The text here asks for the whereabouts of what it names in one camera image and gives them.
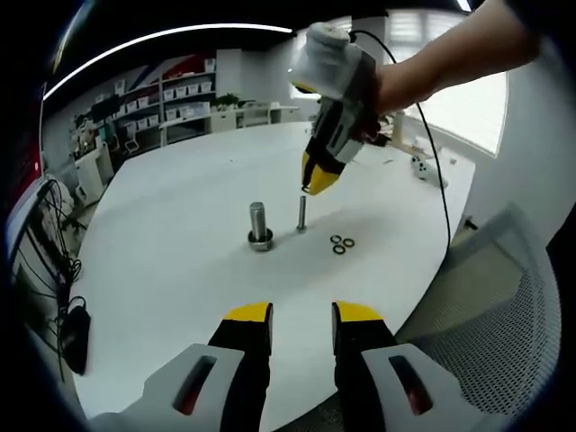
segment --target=round table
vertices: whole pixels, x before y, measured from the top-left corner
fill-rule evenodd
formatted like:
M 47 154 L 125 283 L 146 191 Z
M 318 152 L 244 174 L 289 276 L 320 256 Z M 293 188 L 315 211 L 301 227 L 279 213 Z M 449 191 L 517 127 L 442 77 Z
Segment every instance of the round table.
M 87 368 L 75 375 L 91 418 L 128 407 L 144 381 L 192 343 L 207 343 L 232 308 L 274 304 L 271 380 L 261 430 L 297 419 L 335 392 L 331 307 L 370 305 L 396 332 L 433 280 L 446 249 L 440 190 L 410 157 L 365 146 L 339 181 L 308 198 L 295 230 L 308 122 L 189 139 L 128 160 L 98 204 L 80 251 L 92 316 Z M 449 162 L 456 158 L 455 164 Z M 457 227 L 474 164 L 443 149 Z M 275 248 L 247 243 L 261 201 Z M 344 255 L 330 236 L 355 240 Z

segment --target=washer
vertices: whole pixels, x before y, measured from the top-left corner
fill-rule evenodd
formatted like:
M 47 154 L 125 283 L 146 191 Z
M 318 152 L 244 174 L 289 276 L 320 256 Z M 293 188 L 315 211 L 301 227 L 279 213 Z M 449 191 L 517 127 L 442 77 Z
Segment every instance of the washer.
M 334 247 L 332 248 L 332 251 L 336 255 L 344 255 L 346 253 L 346 248 L 343 247 L 342 245 L 334 245 Z

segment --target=window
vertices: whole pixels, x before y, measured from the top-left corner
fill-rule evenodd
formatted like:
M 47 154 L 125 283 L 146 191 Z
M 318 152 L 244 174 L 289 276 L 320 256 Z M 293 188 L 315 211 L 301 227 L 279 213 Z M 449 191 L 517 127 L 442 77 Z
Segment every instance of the window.
M 343 16 L 342 18 L 337 18 L 336 20 L 332 20 L 328 22 L 335 27 L 342 29 L 346 32 L 350 32 L 352 30 L 352 17 L 351 16 Z M 294 39 L 294 44 L 292 46 L 292 63 L 296 61 L 298 55 L 302 48 L 304 48 L 304 44 L 306 43 L 306 31 L 308 28 L 298 31 L 296 38 Z M 299 99 L 320 99 L 320 95 L 318 93 L 311 93 L 305 94 L 299 92 L 296 87 L 293 85 L 290 86 L 290 97 L 292 99 L 299 98 Z
M 386 44 L 396 60 L 403 61 L 464 18 L 465 15 L 458 13 L 390 11 L 386 23 Z M 496 155 L 506 116 L 507 98 L 508 77 L 506 73 L 501 73 L 442 90 L 421 106 L 430 125 Z M 420 120 L 416 105 L 409 107 L 406 115 Z

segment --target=ceiling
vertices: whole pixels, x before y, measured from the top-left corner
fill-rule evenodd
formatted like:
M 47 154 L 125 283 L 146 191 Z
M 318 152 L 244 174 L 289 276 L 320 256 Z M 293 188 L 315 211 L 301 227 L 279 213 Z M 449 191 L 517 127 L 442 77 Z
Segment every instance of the ceiling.
M 55 74 L 48 79 L 48 88 L 89 59 L 126 41 L 166 29 L 202 23 L 258 23 L 294 30 L 303 29 L 317 21 L 327 21 L 345 15 L 354 17 L 378 16 L 387 8 L 434 8 L 461 12 L 456 0 L 373 0 L 363 5 L 346 4 L 330 7 L 295 2 L 259 2 L 223 5 L 222 2 L 196 2 L 163 0 L 146 5 L 133 0 L 102 0 L 84 3 L 85 16 L 76 20 Z M 67 12 L 74 15 L 74 8 Z M 55 45 L 63 34 L 64 26 L 55 34 L 46 35 L 46 43 Z M 50 115 L 106 79 L 125 70 L 154 63 L 162 59 L 182 56 L 198 50 L 241 48 L 268 50 L 279 42 L 293 37 L 288 33 L 255 30 L 188 31 L 147 40 L 123 49 L 96 62 L 75 76 L 51 96 L 45 106 Z

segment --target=metal rod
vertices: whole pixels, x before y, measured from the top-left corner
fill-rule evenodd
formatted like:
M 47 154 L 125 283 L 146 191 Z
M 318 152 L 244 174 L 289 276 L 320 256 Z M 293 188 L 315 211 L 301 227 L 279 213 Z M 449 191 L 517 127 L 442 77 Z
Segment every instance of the metal rod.
M 300 209 L 298 211 L 298 231 L 306 230 L 306 195 L 300 197 Z
M 250 204 L 250 222 L 252 223 L 252 235 L 256 241 L 264 241 L 266 238 L 266 215 L 264 205 L 261 202 Z

